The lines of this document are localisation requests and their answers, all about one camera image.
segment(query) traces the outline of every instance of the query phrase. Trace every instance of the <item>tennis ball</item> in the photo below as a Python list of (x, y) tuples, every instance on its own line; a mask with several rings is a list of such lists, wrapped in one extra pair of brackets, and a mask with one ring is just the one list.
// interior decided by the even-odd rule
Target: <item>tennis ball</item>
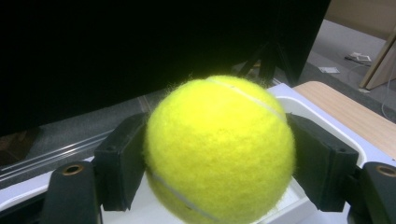
[(249, 223), (285, 192), (294, 139), (276, 98), (231, 76), (195, 79), (148, 119), (144, 158), (159, 201), (187, 223)]

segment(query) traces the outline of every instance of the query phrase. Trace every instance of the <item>floor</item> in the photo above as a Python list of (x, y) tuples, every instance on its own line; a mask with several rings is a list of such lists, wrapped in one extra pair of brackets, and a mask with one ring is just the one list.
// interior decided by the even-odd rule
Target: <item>floor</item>
[[(307, 61), (317, 67), (336, 67), (340, 73), (326, 75), (334, 76), (350, 87), (360, 90), (361, 94), (396, 110), (396, 79), (369, 91), (362, 90), (359, 84), (369, 68), (344, 58), (357, 52), (370, 56), (373, 61), (384, 44), (385, 40), (331, 21), (323, 21)], [(396, 78), (396, 67), (393, 68), (392, 77)]]

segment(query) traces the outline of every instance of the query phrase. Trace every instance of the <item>wooden table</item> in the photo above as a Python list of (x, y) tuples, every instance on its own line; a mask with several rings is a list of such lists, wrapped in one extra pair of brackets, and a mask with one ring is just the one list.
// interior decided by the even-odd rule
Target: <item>wooden table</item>
[(396, 159), (396, 124), (321, 82), (306, 82), (294, 89), (350, 130)]

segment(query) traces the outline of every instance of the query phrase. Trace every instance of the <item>computer monitor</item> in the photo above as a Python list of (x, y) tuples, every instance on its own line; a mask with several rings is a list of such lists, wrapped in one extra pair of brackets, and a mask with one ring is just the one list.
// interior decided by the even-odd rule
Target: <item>computer monitor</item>
[(262, 64), (297, 80), (329, 2), (8, 2), (0, 136), (230, 74), (267, 43)]

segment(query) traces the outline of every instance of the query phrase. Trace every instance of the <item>monitor screen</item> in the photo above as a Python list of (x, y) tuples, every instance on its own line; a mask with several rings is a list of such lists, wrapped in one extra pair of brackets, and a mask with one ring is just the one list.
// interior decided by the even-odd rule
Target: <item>monitor screen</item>
[(230, 74), (265, 43), (262, 64), (298, 79), (329, 4), (308, 2), (7, 3), (0, 136)]

